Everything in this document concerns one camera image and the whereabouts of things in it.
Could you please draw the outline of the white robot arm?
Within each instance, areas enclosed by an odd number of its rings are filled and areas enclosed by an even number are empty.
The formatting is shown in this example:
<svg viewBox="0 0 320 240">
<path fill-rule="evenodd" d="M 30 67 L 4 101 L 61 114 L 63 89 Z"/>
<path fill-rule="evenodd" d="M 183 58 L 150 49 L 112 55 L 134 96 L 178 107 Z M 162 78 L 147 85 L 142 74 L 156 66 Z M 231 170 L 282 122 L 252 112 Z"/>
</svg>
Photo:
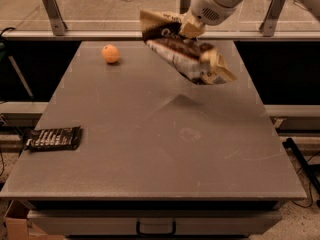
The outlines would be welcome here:
<svg viewBox="0 0 320 240">
<path fill-rule="evenodd" d="M 190 0 L 190 7 L 184 14 L 179 33 L 195 38 L 205 32 L 205 26 L 217 26 L 229 18 L 243 0 Z M 271 0 L 269 9 L 260 26 L 264 37 L 271 37 L 286 0 Z M 320 0 L 301 0 L 315 16 L 320 16 Z"/>
</svg>

